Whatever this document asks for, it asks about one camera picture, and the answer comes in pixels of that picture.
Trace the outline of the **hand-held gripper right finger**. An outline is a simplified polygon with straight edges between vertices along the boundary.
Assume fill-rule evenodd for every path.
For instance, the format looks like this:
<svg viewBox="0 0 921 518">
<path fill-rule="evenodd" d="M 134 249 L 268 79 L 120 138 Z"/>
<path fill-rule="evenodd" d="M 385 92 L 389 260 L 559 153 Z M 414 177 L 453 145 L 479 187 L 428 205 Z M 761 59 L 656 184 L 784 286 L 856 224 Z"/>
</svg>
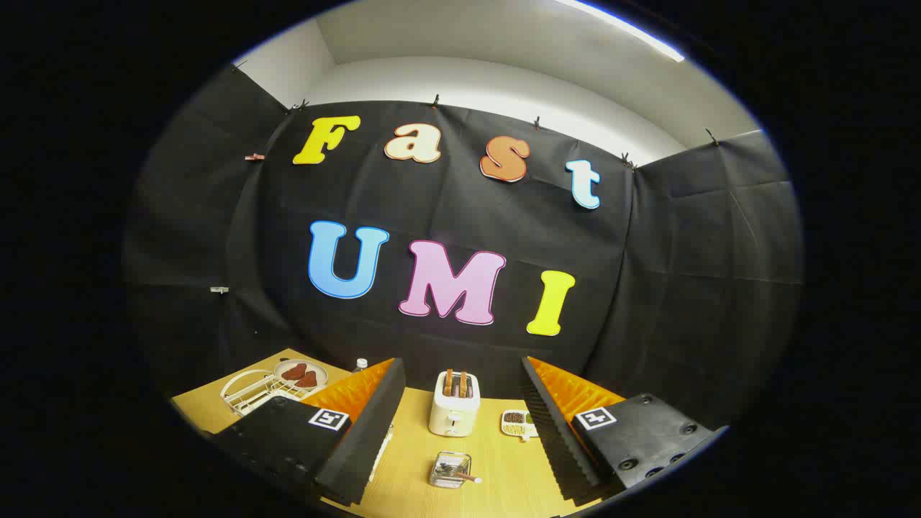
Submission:
<svg viewBox="0 0 921 518">
<path fill-rule="evenodd" d="M 712 430 L 649 393 L 618 396 L 530 356 L 521 360 L 522 398 L 559 491 L 581 506 L 621 499 L 703 453 Z"/>
</svg>

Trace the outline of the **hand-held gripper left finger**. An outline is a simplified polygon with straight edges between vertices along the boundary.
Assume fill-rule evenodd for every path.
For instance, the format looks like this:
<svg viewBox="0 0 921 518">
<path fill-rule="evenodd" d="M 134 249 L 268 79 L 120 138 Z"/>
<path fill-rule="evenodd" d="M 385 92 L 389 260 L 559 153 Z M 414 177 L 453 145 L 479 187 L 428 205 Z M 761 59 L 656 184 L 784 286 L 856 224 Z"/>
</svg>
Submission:
<svg viewBox="0 0 921 518">
<path fill-rule="evenodd" d="M 272 396 L 211 440 L 302 501 L 359 504 L 405 386 L 404 361 L 389 358 L 299 402 Z"/>
</svg>

